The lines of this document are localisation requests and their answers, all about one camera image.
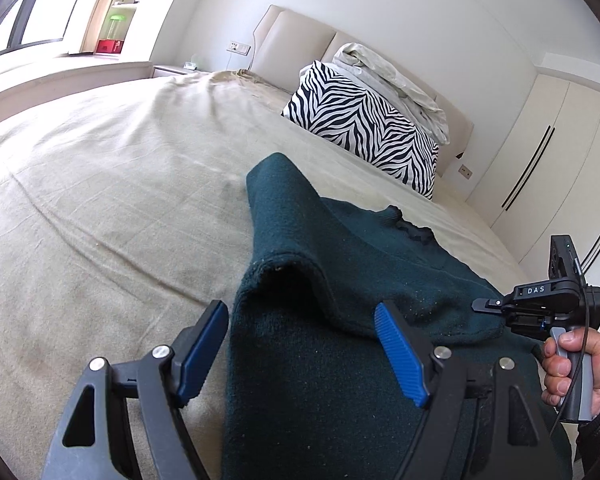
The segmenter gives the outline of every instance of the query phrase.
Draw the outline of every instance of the wall outlet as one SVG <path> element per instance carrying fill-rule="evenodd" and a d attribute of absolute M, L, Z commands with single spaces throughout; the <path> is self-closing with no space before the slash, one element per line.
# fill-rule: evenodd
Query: wall outlet
<path fill-rule="evenodd" d="M 233 52 L 234 54 L 240 54 L 241 56 L 246 56 L 251 49 L 251 45 L 246 45 L 244 43 L 238 43 L 237 41 L 232 41 L 229 43 L 229 46 L 226 48 L 229 52 Z"/>
<path fill-rule="evenodd" d="M 471 178 L 472 174 L 474 174 L 473 171 L 471 171 L 468 167 L 466 167 L 464 164 L 462 166 L 460 166 L 460 169 L 458 170 L 458 173 L 460 173 L 462 176 L 464 176 L 466 179 Z"/>

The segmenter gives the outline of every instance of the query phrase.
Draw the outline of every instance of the window frame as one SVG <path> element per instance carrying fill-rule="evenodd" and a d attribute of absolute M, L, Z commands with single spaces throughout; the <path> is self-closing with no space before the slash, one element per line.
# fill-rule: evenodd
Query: window frame
<path fill-rule="evenodd" d="M 66 30 L 68 28 L 69 22 L 71 21 L 71 15 L 74 13 L 75 5 L 78 0 L 74 1 L 74 5 L 71 9 L 71 13 L 69 14 L 69 19 L 64 26 L 64 31 L 62 32 L 62 38 L 51 38 L 49 40 L 40 40 L 33 41 L 31 43 L 22 43 L 22 38 L 24 36 L 24 31 L 27 27 L 27 23 L 29 21 L 29 17 L 31 15 L 31 11 L 33 10 L 33 6 L 36 3 L 36 0 L 22 0 L 20 4 L 20 9 L 16 15 L 16 19 L 13 22 L 13 26 L 11 27 L 11 33 L 9 34 L 9 40 L 7 41 L 7 48 L 0 50 L 0 56 L 2 54 L 6 54 L 8 52 L 13 52 L 15 50 L 20 50 L 21 48 L 27 48 L 29 46 L 35 46 L 45 43 L 57 43 L 58 41 L 62 41 L 64 39 L 64 35 L 66 34 Z"/>

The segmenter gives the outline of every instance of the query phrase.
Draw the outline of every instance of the light switch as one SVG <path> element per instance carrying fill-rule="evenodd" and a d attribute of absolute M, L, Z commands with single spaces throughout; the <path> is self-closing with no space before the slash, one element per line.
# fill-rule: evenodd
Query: light switch
<path fill-rule="evenodd" d="M 251 45 L 238 43 L 237 41 L 232 41 L 229 43 L 229 46 L 226 49 L 229 52 L 240 54 L 241 56 L 246 56 L 249 53 L 249 50 L 251 49 Z"/>

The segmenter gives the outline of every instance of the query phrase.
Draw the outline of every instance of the black cable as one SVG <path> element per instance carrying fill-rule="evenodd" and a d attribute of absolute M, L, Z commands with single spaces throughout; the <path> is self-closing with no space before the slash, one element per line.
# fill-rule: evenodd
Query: black cable
<path fill-rule="evenodd" d="M 584 352 L 587 347 L 587 335 L 589 335 L 589 304 L 585 302 L 585 320 L 584 320 L 584 336 L 582 337 L 582 350 L 580 350 L 580 356 L 578 357 L 578 365 L 576 366 L 576 371 L 573 374 L 573 379 L 571 380 L 571 384 L 569 385 L 569 389 L 567 390 L 567 394 L 564 396 L 564 400 L 562 402 L 562 406 L 560 406 L 560 410 L 558 410 L 558 414 L 555 416 L 554 425 L 549 432 L 549 437 L 554 434 L 555 428 L 558 427 L 558 423 L 560 422 L 560 417 L 562 416 L 562 412 L 564 411 L 565 406 L 567 405 L 567 401 L 571 396 L 571 392 L 573 391 L 573 385 L 575 384 L 578 375 L 582 369 L 582 361 L 584 360 Z"/>

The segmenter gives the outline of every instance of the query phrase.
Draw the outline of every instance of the white wardrobe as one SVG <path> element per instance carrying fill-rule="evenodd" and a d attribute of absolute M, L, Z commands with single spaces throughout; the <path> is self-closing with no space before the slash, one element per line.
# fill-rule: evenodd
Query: white wardrobe
<path fill-rule="evenodd" d="M 467 202 L 531 280 L 547 278 L 551 235 L 569 234 L 600 286 L 600 92 L 539 75 Z"/>

